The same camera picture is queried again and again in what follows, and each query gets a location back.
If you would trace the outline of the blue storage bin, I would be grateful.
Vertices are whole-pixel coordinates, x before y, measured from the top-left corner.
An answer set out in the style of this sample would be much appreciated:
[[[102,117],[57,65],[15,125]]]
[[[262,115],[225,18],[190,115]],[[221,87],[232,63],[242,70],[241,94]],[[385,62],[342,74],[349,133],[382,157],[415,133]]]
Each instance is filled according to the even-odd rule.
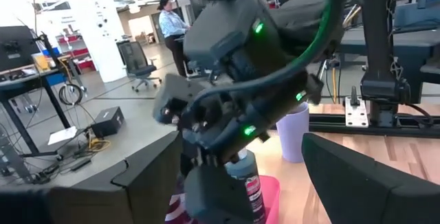
[[[49,86],[55,86],[67,82],[67,77],[62,73],[53,73],[44,76]]]

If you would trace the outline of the red storage bins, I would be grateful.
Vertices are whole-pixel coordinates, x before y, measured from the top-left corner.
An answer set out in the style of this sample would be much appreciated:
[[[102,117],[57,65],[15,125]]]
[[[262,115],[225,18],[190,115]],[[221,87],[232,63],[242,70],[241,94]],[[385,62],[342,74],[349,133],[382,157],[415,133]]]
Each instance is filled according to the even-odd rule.
[[[87,45],[80,34],[60,35],[56,37],[56,40],[59,50],[62,54],[69,54],[71,56],[71,60],[80,73],[83,70],[86,72],[96,70]]]

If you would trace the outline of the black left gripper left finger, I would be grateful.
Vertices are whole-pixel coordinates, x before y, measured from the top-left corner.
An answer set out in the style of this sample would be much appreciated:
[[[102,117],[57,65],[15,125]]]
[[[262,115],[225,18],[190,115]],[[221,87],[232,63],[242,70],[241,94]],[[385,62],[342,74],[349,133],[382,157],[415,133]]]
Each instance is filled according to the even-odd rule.
[[[52,190],[52,223],[164,224],[181,152],[173,131],[70,188]]]

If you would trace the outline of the white round pillar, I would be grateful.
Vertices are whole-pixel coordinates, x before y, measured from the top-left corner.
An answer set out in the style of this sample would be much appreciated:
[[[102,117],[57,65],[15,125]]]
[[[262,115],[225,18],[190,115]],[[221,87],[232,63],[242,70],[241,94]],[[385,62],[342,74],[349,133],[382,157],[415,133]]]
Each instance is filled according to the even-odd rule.
[[[68,0],[91,59],[104,83],[127,75],[117,42],[124,34],[113,0]]]

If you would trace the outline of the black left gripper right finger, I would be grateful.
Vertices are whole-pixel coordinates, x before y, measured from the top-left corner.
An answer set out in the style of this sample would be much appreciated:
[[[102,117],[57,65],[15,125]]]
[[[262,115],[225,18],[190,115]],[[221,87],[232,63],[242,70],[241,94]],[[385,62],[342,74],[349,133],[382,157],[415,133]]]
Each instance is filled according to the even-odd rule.
[[[440,224],[440,185],[313,133],[302,156],[332,224]]]

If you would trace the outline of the black floor box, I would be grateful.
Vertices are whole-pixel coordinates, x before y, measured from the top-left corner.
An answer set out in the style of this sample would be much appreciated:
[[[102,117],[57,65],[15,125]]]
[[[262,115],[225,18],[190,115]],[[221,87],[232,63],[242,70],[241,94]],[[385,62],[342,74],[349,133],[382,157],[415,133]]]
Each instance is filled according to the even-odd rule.
[[[111,107],[104,109],[95,118],[91,125],[94,135],[98,138],[104,138],[118,133],[125,118],[120,107]]]

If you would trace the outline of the black office chair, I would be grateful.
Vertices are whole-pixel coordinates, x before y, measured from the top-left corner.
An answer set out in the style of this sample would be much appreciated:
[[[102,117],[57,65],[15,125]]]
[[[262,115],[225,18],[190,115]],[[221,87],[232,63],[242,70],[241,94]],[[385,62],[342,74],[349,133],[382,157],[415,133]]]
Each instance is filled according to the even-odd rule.
[[[151,76],[157,70],[154,65],[155,59],[146,57],[139,42],[123,41],[117,43],[117,46],[127,76],[132,80],[139,80],[136,86],[131,87],[134,92],[137,93],[141,85],[152,86],[156,89],[158,85],[162,84],[161,78]]]

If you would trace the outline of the silver metal mounting plate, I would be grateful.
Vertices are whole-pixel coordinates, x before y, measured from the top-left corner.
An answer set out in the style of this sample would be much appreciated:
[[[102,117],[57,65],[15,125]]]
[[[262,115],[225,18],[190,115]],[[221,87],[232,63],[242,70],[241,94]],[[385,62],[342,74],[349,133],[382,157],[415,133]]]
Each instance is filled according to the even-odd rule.
[[[351,95],[344,99],[345,124],[351,128],[368,128],[369,119],[365,101],[357,95],[355,86],[351,88]]]

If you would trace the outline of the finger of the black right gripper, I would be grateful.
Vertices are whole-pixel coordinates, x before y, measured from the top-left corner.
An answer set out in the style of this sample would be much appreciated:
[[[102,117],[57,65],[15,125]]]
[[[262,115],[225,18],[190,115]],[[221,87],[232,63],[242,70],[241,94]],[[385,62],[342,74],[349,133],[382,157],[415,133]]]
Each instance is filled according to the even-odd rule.
[[[197,166],[184,182],[186,211],[201,224],[253,224],[244,183],[224,168]]]

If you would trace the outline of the lavender plastic cup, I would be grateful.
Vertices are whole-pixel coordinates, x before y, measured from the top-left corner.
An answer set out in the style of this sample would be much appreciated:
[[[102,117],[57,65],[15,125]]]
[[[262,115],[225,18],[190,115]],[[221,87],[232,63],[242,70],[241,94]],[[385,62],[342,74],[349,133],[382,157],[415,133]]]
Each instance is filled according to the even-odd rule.
[[[309,105],[303,102],[276,123],[282,156],[291,163],[303,163],[303,135],[309,132]]]

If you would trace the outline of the pink plastic bin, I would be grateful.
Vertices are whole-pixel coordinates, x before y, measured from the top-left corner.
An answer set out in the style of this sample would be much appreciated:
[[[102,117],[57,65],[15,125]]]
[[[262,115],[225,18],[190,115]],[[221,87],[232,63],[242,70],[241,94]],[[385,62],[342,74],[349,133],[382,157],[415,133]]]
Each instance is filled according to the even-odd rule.
[[[281,187],[278,179],[260,175],[261,190],[263,194],[263,202],[265,205],[266,222],[265,224],[278,224],[278,212],[279,212],[279,196]],[[179,178],[177,182],[177,191],[175,194],[184,193],[183,191],[183,179]],[[201,224],[194,219],[193,224]]]

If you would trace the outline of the black desk monitor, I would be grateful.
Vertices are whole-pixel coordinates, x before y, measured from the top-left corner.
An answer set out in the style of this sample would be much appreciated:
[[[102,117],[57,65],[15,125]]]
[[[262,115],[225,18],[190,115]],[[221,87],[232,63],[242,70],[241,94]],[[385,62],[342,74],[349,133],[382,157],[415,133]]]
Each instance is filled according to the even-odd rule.
[[[0,71],[33,65],[40,52],[28,27],[0,27]]]

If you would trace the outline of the person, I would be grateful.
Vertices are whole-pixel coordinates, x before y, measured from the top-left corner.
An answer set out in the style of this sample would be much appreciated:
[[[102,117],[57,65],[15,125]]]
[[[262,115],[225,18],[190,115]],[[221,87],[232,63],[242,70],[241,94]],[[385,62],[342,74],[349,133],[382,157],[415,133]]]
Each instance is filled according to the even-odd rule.
[[[159,26],[164,36],[165,45],[172,52],[178,74],[186,77],[188,59],[183,51],[183,43],[177,39],[183,36],[190,29],[190,26],[173,11],[171,0],[160,0],[157,9],[160,11]]]

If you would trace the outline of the large black paint bottle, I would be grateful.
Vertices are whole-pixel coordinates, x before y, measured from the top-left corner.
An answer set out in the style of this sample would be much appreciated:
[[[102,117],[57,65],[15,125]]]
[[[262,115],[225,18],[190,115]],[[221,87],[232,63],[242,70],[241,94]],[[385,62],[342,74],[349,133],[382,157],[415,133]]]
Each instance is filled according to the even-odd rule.
[[[255,155],[252,151],[243,148],[238,152],[238,156],[238,162],[228,162],[225,165],[226,170],[231,177],[241,180],[245,184],[252,205],[253,224],[265,224],[265,205]]]

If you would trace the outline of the yellow box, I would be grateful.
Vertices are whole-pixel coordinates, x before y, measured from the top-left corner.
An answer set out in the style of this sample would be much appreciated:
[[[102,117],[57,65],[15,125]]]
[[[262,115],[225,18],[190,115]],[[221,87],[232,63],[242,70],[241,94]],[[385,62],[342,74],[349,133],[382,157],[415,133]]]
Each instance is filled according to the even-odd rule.
[[[49,71],[51,69],[47,57],[42,53],[33,54],[34,64],[39,72]]]

